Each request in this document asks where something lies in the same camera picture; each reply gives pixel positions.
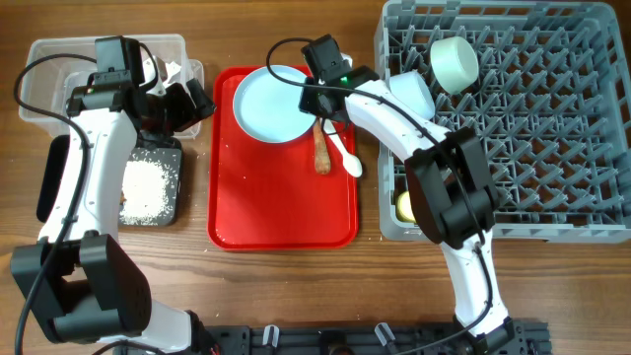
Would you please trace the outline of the large light blue plate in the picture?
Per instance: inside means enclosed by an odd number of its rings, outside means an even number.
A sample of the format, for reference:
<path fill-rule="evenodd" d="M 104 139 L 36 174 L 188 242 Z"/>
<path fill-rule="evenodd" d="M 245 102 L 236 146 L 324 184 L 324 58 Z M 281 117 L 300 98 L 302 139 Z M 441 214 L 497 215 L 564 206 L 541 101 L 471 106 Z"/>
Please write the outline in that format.
<path fill-rule="evenodd" d="M 316 121 L 313 114 L 299 110 L 301 94 L 301 87 L 276 79 L 266 67 L 255 69 L 234 93 L 235 120 L 244 133 L 260 142 L 291 142 Z"/>

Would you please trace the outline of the white rice pile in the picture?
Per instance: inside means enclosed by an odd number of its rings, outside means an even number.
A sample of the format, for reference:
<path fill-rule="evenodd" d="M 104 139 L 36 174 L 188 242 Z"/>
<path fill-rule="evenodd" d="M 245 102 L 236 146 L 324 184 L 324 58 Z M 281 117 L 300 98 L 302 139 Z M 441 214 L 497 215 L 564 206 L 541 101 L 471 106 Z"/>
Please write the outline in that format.
<path fill-rule="evenodd" d="M 128 162 L 122 192 L 126 198 L 119 213 L 124 225 L 157 225 L 171 215 L 169 170 L 150 161 Z"/>

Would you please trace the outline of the small light blue bowl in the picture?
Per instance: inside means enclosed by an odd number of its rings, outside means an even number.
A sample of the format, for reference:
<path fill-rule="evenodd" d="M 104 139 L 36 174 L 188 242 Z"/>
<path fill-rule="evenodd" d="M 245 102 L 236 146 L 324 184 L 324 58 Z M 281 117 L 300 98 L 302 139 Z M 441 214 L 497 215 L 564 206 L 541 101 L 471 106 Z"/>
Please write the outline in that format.
<path fill-rule="evenodd" d="M 420 117 L 431 119 L 436 112 L 429 87 L 417 71 L 391 76 L 388 85 L 393 95 Z"/>

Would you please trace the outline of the yellow plastic cup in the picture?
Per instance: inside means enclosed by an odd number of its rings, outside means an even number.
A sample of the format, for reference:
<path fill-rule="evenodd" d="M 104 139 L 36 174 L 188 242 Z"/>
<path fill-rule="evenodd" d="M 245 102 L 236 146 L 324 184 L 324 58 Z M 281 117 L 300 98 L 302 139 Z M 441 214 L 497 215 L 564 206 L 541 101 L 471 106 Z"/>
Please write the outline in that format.
<path fill-rule="evenodd" d="M 411 198 L 408 191 L 400 193 L 395 201 L 395 212 L 399 221 L 415 223 L 416 219 L 411 207 Z"/>

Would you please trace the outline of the light green bowl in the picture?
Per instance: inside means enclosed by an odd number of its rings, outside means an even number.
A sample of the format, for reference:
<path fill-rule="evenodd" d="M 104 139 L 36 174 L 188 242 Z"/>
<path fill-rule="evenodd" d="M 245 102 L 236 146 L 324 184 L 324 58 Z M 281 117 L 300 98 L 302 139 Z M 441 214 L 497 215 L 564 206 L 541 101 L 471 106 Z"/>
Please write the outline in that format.
<path fill-rule="evenodd" d="M 450 95 L 471 86 L 479 74 L 477 54 L 461 36 L 435 41 L 430 48 L 430 63 L 439 85 Z"/>

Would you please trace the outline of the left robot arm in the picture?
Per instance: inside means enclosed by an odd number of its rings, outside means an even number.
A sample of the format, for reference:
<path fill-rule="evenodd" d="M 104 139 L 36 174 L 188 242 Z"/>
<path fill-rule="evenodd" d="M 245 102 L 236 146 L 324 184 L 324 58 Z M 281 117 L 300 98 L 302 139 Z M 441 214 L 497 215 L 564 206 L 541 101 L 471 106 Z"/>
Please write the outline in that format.
<path fill-rule="evenodd" d="M 34 317 L 53 343 L 217 354 L 220 344 L 197 314 L 152 298 L 117 239 L 124 171 L 138 138 L 171 137 L 210 117 L 215 104 L 194 79 L 158 93 L 158 79 L 144 75 L 150 50 L 134 38 L 101 37 L 95 50 L 95 73 L 61 116 L 70 133 L 55 200 L 36 243 L 12 254 L 22 316 Z"/>

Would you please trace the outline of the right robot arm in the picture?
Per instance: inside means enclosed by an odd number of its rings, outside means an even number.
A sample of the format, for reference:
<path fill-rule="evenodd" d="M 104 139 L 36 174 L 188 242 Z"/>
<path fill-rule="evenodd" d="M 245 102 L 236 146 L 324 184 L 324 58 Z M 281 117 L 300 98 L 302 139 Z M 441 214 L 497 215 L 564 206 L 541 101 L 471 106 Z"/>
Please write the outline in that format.
<path fill-rule="evenodd" d="M 476 354 L 500 349 L 515 333 L 492 257 L 499 193 L 475 130 L 450 131 L 419 114 L 374 70 L 353 67 L 331 35 L 307 40 L 301 52 L 311 75 L 300 110 L 367 130 L 403 163 L 416 223 L 448 265 L 456 334 Z"/>

